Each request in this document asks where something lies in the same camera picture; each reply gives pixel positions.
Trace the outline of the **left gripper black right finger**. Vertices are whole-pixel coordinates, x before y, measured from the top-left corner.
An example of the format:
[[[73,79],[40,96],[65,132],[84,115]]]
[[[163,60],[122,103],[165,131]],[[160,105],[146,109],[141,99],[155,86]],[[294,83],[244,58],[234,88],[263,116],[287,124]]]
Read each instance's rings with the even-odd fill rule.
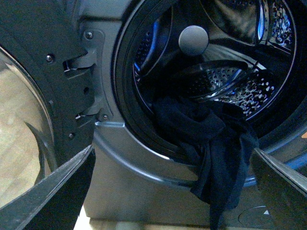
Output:
[[[255,148],[250,164],[262,199],[277,230],[307,228],[307,178]]]

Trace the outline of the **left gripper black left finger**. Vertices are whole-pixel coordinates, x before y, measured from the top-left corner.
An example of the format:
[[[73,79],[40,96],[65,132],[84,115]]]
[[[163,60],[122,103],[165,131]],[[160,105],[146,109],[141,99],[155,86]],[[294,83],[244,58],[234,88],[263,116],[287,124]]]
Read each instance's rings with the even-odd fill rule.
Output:
[[[72,230],[95,166],[89,145],[47,178],[0,209],[2,230]]]

